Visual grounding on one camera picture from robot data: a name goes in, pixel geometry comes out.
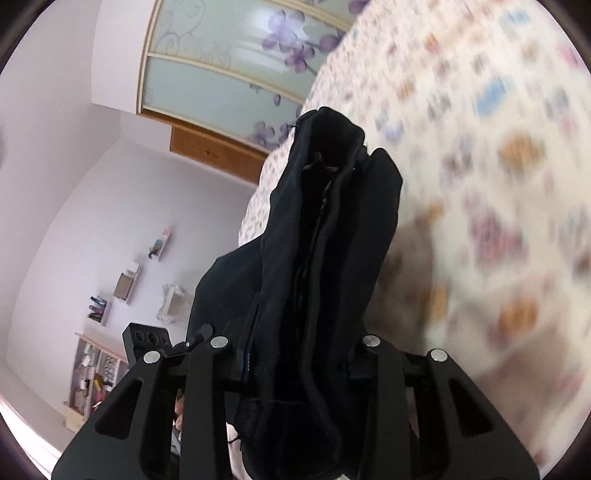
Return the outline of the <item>person's right hand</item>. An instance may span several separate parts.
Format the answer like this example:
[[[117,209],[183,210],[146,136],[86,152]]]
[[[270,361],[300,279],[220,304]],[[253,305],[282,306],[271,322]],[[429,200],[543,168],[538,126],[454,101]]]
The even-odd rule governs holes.
[[[184,401],[185,396],[181,391],[177,392],[175,405],[174,405],[174,428],[181,433],[183,425],[183,414],[184,414]]]

